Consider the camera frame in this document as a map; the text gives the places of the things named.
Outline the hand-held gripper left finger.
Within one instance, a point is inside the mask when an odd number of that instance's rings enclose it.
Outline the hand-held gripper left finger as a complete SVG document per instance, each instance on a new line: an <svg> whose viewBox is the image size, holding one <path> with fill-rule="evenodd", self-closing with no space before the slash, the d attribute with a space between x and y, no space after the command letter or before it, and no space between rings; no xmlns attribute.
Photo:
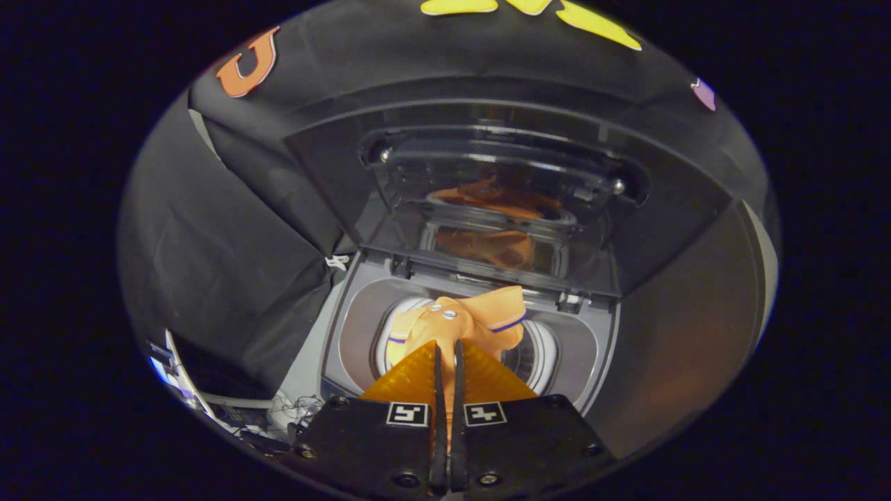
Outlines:
<svg viewBox="0 0 891 501"><path fill-rule="evenodd" d="M445 495L446 404L437 343L414 350L362 396L329 399L281 463L344 497Z"/></svg>

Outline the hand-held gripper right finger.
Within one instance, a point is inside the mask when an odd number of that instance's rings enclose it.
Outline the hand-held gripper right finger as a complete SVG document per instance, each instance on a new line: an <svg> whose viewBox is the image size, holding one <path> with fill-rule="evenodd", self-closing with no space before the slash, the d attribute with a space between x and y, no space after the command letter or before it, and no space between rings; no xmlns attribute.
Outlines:
<svg viewBox="0 0 891 501"><path fill-rule="evenodd" d="M470 340L456 342L455 384L454 492L566 495L617 463L566 396L538 396Z"/></svg>

